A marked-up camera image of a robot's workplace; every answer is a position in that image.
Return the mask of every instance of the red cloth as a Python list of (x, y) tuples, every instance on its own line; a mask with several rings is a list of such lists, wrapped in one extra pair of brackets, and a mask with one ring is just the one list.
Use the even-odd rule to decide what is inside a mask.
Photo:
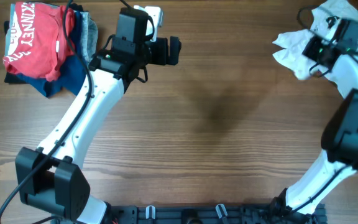
[[(64, 10), (65, 6), (52, 8), (46, 4), (16, 3), (11, 43), (8, 55), (3, 58), (7, 72), (46, 78), (50, 82), (59, 78), (60, 66), (66, 57), (73, 55), (63, 34)], [(68, 9), (67, 34), (73, 30), (74, 23), (74, 11)]]

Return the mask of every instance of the table surface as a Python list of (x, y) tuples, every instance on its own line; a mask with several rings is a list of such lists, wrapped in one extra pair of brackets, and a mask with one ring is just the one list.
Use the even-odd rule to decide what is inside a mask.
[[(74, 97), (44, 98), (30, 85), (3, 83), (10, 0), (0, 0), (0, 206), (16, 186), (14, 159), (53, 130)], [(115, 33), (116, 1), (77, 1)], [(175, 66), (149, 65), (92, 142), (83, 172), (91, 193), (112, 205), (269, 203), (320, 152), (320, 136), (342, 98), (324, 79), (297, 80), (277, 63), (279, 33), (300, 30), (300, 7), (318, 0), (138, 1), (165, 12), (159, 36), (177, 35)], [(358, 8), (358, 1), (351, 1)], [(324, 199), (329, 223), (358, 223), (358, 174)], [(16, 197), (4, 223), (47, 217)]]

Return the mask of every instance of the white fabric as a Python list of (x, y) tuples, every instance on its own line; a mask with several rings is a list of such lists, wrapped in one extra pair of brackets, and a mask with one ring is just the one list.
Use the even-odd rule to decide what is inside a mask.
[[(350, 5), (346, 0), (327, 0), (321, 5), (321, 7), (329, 10), (335, 16), (344, 19), (353, 19), (358, 21), (358, 11), (355, 7)], [(336, 28), (328, 29), (328, 23), (326, 19), (330, 16), (324, 10), (319, 8), (312, 11), (314, 22), (311, 29), (327, 39), (331, 39), (333, 31)], [(300, 80), (305, 80), (310, 77), (310, 68), (316, 64), (315, 61), (308, 59), (302, 55), (307, 43), (312, 38), (313, 34), (308, 30), (300, 30), (297, 32), (287, 32), (278, 35), (277, 40), (273, 42), (283, 50), (280, 50), (273, 54), (276, 61), (287, 68), (294, 71), (295, 76)], [(321, 72), (327, 71), (326, 67), (317, 66), (313, 71), (319, 70)], [(327, 79), (334, 81), (342, 77), (336, 77), (338, 74), (329, 74), (326, 76)]]

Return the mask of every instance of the blue cloth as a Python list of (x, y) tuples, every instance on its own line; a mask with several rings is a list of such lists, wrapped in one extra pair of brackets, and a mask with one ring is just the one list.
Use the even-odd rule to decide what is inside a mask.
[[(69, 36), (79, 56), (81, 56), (81, 31), (82, 15), (80, 12), (75, 12), (75, 25)], [(60, 77), (58, 80), (48, 82), (45, 78), (31, 78), (23, 74), (17, 74), (16, 76), (32, 85), (46, 97), (53, 96), (63, 87), (77, 95), (81, 90), (82, 84), (84, 84), (85, 70), (81, 62), (72, 55), (67, 57), (60, 67)]]

